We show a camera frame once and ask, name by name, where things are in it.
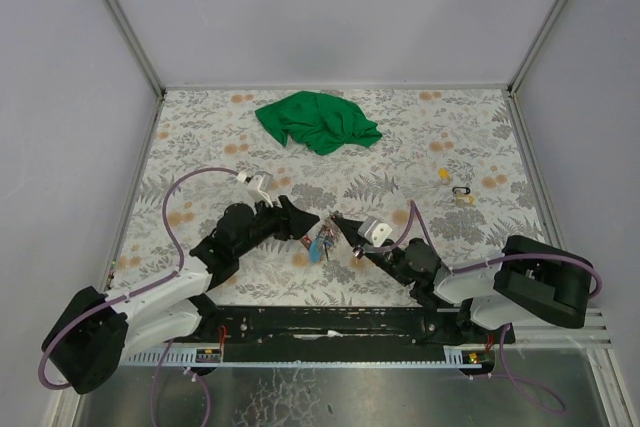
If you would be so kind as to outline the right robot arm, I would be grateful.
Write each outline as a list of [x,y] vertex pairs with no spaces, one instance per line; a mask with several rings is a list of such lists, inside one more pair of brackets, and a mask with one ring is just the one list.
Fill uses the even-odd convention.
[[529,319],[580,329],[589,300],[602,288],[586,259],[521,235],[509,237],[496,257],[448,266],[429,240],[413,238],[402,246],[374,217],[355,221],[334,213],[330,219],[356,258],[369,259],[409,287],[425,310],[431,343],[479,343]]

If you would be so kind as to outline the metal key organizer blue handle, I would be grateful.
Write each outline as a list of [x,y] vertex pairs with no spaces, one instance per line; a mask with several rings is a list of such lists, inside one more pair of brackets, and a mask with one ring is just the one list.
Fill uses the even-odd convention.
[[336,232],[332,220],[326,219],[314,237],[305,235],[300,242],[307,250],[310,263],[328,260],[329,252],[336,243]]

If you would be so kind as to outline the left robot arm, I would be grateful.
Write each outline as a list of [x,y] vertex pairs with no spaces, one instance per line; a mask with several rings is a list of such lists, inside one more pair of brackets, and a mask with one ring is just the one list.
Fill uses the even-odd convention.
[[285,195],[273,206],[230,205],[170,273],[112,293],[77,292],[43,341],[43,361],[62,374],[63,388],[86,394],[122,361],[171,339],[210,332],[206,323],[218,308],[207,294],[238,271],[240,258],[269,238],[300,240],[319,220]]

